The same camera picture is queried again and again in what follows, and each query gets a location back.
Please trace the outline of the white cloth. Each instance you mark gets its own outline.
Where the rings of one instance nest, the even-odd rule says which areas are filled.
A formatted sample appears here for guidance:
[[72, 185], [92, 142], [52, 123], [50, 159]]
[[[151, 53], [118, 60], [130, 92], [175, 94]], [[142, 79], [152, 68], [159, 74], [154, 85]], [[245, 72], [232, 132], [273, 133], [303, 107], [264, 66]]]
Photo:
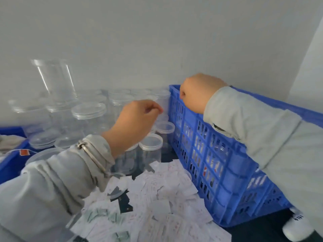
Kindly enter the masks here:
[[0, 157], [19, 146], [26, 138], [17, 135], [0, 135]]

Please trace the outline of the blue plastic lattice crate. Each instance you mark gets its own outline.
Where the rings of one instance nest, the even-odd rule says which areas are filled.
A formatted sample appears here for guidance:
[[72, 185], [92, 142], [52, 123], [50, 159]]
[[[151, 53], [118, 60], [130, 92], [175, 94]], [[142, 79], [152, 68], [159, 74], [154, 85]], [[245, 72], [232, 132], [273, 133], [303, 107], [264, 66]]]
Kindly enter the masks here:
[[234, 138], [217, 132], [202, 114], [180, 99], [180, 85], [170, 85], [169, 118], [175, 124], [171, 142], [214, 222], [232, 227], [295, 205], [247, 155]]

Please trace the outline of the person's right forearm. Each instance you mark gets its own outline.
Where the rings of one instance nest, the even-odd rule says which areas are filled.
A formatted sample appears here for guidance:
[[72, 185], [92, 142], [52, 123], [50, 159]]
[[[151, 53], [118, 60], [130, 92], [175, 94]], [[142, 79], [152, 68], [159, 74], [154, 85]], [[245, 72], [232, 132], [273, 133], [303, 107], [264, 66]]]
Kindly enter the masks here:
[[243, 143], [247, 154], [323, 237], [323, 128], [225, 86], [204, 121]]

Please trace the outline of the person's right hand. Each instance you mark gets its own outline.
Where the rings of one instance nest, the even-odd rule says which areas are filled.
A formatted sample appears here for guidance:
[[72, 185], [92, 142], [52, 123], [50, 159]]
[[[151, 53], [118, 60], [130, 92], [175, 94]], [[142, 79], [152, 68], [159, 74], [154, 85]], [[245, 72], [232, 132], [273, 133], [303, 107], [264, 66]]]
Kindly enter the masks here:
[[204, 113], [208, 101], [219, 89], [228, 87], [220, 78], [203, 73], [186, 78], [182, 84], [188, 84], [191, 90], [191, 102], [186, 107], [197, 114]]

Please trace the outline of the person's left forearm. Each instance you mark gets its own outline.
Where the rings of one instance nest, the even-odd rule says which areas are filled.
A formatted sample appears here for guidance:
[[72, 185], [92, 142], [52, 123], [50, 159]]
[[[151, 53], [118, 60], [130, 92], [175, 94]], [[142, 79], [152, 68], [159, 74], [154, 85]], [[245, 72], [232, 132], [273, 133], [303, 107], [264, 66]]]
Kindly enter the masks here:
[[95, 187], [105, 190], [113, 164], [107, 141], [98, 135], [28, 164], [0, 185], [0, 242], [54, 242], [83, 199]]

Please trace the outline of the person's left hand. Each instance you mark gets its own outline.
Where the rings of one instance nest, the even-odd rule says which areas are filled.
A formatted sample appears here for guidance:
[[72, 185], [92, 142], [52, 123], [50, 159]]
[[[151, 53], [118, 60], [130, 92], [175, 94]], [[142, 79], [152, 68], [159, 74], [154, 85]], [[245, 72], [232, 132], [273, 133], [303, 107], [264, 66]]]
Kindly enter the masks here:
[[158, 103], [152, 100], [128, 103], [123, 107], [111, 129], [102, 133], [102, 137], [107, 141], [114, 158], [139, 143], [151, 131], [155, 121], [147, 120], [144, 117], [146, 109], [149, 108], [163, 110]]

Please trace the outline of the pile of white paper slips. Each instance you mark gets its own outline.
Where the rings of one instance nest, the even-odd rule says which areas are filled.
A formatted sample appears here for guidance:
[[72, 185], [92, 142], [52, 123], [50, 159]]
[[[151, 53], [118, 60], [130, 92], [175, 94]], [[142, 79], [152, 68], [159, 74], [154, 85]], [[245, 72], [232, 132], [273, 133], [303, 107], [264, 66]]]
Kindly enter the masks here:
[[[134, 180], [114, 173], [104, 192], [96, 188], [71, 227], [72, 241], [232, 242], [232, 235], [213, 222], [179, 160], [150, 167]], [[122, 214], [124, 222], [113, 224], [101, 216], [87, 223], [83, 214], [95, 208]]]

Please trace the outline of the group of clear lidded jars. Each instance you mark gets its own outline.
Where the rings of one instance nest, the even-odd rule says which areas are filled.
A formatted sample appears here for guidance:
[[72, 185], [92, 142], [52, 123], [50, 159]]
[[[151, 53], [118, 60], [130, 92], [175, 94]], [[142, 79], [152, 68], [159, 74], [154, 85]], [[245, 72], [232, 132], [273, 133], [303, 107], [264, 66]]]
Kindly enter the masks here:
[[101, 90], [77, 91], [64, 60], [31, 62], [42, 78], [46, 94], [9, 100], [8, 104], [35, 150], [67, 149], [88, 134], [109, 130], [128, 103], [154, 100], [147, 94], [112, 92], [106, 97]]

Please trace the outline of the blue plastic bin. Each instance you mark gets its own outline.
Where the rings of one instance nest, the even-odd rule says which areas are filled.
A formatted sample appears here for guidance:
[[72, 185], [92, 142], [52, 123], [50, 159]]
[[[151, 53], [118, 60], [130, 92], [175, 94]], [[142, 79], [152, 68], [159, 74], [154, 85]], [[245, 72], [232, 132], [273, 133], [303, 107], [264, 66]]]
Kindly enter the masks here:
[[[25, 137], [21, 127], [0, 127], [1, 135], [17, 135]], [[30, 156], [20, 156], [20, 149], [29, 149]], [[25, 167], [27, 160], [33, 155], [28, 140], [23, 141], [14, 151], [9, 153], [3, 161], [0, 162], [0, 184], [5, 183], [20, 175], [21, 170]]]

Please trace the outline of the green printed paper slip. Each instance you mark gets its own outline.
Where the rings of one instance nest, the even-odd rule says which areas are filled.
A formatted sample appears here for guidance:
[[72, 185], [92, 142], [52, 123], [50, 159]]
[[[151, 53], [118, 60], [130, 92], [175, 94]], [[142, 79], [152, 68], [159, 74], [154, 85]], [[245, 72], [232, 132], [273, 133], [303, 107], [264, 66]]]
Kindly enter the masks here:
[[124, 222], [125, 217], [122, 214], [119, 214], [117, 212], [111, 212], [108, 215], [107, 219], [109, 220], [109, 222], [113, 224], [120, 225]]
[[95, 218], [101, 216], [108, 216], [110, 211], [105, 208], [95, 208], [95, 209], [88, 209], [84, 214], [84, 220], [87, 223], [91, 223]]

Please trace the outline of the white shoe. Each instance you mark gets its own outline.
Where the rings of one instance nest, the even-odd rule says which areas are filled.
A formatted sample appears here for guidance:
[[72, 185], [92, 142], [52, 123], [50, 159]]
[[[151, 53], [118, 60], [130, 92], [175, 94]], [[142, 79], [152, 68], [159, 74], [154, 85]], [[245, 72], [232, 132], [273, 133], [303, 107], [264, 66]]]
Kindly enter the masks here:
[[291, 207], [293, 216], [284, 224], [282, 232], [291, 242], [300, 242], [314, 233], [314, 228], [309, 220], [297, 208]]

